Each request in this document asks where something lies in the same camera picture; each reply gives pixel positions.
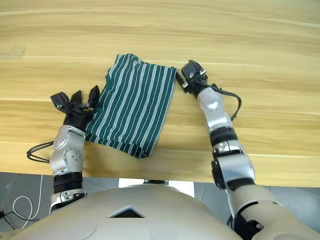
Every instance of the wooden table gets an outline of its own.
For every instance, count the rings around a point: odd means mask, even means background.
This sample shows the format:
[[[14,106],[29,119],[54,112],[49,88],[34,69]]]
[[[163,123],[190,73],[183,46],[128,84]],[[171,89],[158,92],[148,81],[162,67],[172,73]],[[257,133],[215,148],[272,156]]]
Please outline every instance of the wooden table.
[[[119,53],[181,68],[242,97],[234,121],[256,182],[320,187],[320,2],[314,0],[2,0],[0,171],[51,174],[26,151],[53,140],[64,116],[52,94],[88,96]],[[232,113],[237,104],[225,98]],[[87,143],[84,175],[212,182],[197,101],[176,85],[151,157]],[[47,158],[52,149],[42,155]]]

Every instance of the towel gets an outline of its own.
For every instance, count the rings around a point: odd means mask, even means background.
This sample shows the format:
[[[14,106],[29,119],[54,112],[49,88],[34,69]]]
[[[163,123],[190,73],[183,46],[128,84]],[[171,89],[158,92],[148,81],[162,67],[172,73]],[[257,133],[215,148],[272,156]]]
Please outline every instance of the towel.
[[[174,67],[119,54],[105,76],[99,108],[86,127],[86,140],[138,159],[150,156],[174,91]]]

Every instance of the floor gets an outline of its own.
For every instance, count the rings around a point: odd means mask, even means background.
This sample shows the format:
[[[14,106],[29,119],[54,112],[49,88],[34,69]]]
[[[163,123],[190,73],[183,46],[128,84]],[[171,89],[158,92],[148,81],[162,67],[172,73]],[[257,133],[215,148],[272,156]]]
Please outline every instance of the floor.
[[[34,209],[37,207],[40,189],[40,175],[16,174],[0,172],[0,210],[5,213],[11,212],[14,200],[21,195],[30,197]],[[117,178],[86,177],[83,185],[88,195],[118,187]],[[270,187],[281,202],[292,212],[298,221],[308,225],[320,233],[320,188],[305,187]],[[37,219],[46,217],[49,213],[50,197],[53,194],[52,176],[43,176],[42,194],[40,209]],[[194,196],[202,201],[222,222],[226,222],[230,215],[227,195],[211,183],[194,183]],[[30,208],[26,199],[19,199],[16,203],[16,210],[23,216],[30,214]],[[14,214],[7,216],[8,221],[16,228],[21,228],[25,223]],[[3,220],[0,220],[0,232],[8,232],[11,227]]]

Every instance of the black joint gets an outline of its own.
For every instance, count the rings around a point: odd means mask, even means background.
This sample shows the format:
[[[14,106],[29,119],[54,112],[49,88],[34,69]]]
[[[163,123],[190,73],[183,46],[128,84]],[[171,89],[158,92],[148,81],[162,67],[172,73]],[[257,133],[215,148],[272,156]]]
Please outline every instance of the black joint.
[[[61,193],[73,189],[82,189],[82,173],[72,172],[63,175],[56,175],[53,177],[54,193]]]
[[[253,206],[258,204],[257,201],[251,202],[247,204],[246,206],[242,207],[237,215],[234,218],[234,224],[233,224],[233,230],[243,239],[243,240],[251,240],[254,235],[256,235],[258,232],[260,232],[262,229],[264,229],[264,226],[260,224],[258,221],[252,219],[247,221],[241,213]]]
[[[255,181],[252,178],[240,178],[228,181],[226,183],[231,191],[235,191],[238,188],[246,185],[255,185]]]
[[[217,130],[210,132],[210,142],[212,147],[229,140],[238,140],[233,127],[220,127]]]
[[[211,166],[212,166],[212,175],[213,175],[215,185],[219,189],[226,189],[226,184],[225,184],[224,176],[221,171],[219,161],[217,159],[213,160],[211,162]]]

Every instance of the green striped cloth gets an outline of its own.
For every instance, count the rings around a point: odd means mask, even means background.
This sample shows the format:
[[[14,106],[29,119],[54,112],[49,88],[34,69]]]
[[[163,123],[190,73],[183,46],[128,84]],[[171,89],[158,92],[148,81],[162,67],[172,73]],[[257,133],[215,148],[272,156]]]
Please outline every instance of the green striped cloth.
[[[105,76],[100,108],[86,127],[86,140],[138,159],[148,157],[159,137],[174,91],[174,67],[118,55]]]

